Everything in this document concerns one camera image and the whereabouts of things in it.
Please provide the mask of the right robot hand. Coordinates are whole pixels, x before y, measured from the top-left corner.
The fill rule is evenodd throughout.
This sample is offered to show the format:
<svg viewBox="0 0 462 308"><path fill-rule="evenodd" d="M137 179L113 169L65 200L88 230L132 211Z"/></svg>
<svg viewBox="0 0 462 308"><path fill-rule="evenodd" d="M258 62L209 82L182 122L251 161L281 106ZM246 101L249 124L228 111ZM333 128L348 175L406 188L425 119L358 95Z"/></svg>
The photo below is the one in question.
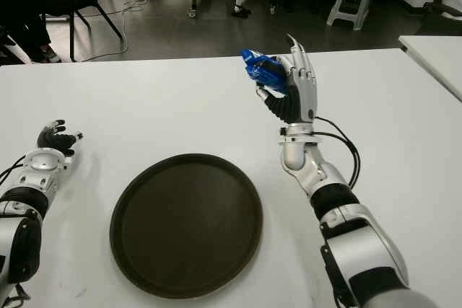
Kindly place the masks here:
<svg viewBox="0 0 462 308"><path fill-rule="evenodd" d="M271 63L279 73L277 92L274 87L256 82L256 94L267 108L287 124L312 123L317 113L317 81L313 66L301 43L287 34L289 55L276 55Z"/></svg>

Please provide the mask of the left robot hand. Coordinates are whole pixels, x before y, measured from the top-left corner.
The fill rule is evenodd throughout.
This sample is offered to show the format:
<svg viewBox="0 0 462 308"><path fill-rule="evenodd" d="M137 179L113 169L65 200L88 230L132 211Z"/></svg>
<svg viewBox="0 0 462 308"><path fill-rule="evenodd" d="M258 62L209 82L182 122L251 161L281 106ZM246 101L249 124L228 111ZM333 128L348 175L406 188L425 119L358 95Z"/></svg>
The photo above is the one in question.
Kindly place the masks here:
<svg viewBox="0 0 462 308"><path fill-rule="evenodd" d="M55 149L61 152L65 157L72 157L75 150L72 149L78 141L83 139L83 133L66 132L65 120L58 119L44 126L37 139L38 149Z"/></svg>

